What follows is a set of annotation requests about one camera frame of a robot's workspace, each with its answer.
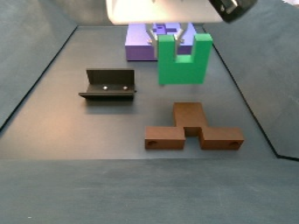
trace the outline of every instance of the gray table surface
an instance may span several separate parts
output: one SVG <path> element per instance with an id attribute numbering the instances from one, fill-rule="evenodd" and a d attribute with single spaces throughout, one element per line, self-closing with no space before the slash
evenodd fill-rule
<path id="1" fill-rule="evenodd" d="M 0 133 L 0 158 L 273 158 L 229 74 L 212 50 L 203 85 L 157 85 L 156 62 L 127 62 L 125 27 L 80 27 Z M 87 102 L 87 68 L 135 69 L 133 102 Z M 239 151 L 144 149 L 145 126 L 172 126 L 175 102 L 201 102 L 209 126 L 240 127 Z"/>
<path id="2" fill-rule="evenodd" d="M 296 162 L 0 161 L 5 224 L 296 224 Z"/>

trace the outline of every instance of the black metal bracket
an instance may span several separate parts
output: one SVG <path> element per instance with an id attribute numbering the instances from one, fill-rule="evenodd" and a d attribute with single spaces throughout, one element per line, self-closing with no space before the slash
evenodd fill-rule
<path id="1" fill-rule="evenodd" d="M 88 68 L 88 90 L 79 93 L 88 100 L 133 100 L 135 70 L 129 68 Z"/>

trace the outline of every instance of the purple block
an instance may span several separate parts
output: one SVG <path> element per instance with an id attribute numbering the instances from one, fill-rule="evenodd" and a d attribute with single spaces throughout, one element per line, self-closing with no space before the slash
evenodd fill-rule
<path id="1" fill-rule="evenodd" d="M 155 24 L 153 32 L 157 35 L 176 34 L 180 30 L 180 24 Z M 196 31 L 192 24 L 188 24 L 187 32 L 183 35 L 183 43 L 179 47 L 177 54 L 191 54 L 192 39 Z M 125 59 L 127 60 L 156 60 L 155 49 L 148 44 L 149 36 L 145 33 L 144 24 L 129 24 L 125 35 Z"/>

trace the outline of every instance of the brown block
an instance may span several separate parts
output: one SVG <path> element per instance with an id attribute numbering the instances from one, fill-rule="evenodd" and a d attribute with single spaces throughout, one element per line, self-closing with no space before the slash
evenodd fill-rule
<path id="1" fill-rule="evenodd" d="M 181 150 L 184 146 L 183 128 L 145 127 L 144 147 L 147 149 Z"/>
<path id="2" fill-rule="evenodd" d="M 199 102 L 176 102 L 172 105 L 173 125 L 184 128 L 187 137 L 197 137 L 200 127 L 208 126 L 203 107 Z"/>
<path id="3" fill-rule="evenodd" d="M 200 148 L 203 150 L 237 150 L 244 142 L 239 128 L 209 128 L 200 130 Z"/>

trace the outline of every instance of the green plastic block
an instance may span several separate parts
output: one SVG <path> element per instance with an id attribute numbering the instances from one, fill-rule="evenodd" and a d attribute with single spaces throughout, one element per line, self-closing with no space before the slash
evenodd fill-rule
<path id="1" fill-rule="evenodd" d="M 191 55 L 175 53 L 173 35 L 157 36 L 157 73 L 159 84 L 201 84 L 211 54 L 209 34 L 196 34 Z"/>

